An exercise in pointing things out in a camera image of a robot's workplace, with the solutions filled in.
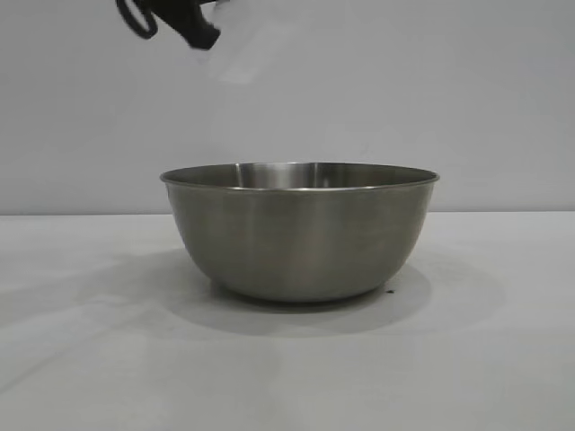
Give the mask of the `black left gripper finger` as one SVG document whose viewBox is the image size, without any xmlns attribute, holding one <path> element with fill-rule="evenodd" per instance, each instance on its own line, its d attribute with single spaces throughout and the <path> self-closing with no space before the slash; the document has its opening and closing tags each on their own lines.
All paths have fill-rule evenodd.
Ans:
<svg viewBox="0 0 575 431">
<path fill-rule="evenodd" d="M 212 49 L 221 31 L 201 11 L 205 1 L 155 1 L 155 15 L 176 31 L 194 49 Z"/>
</svg>

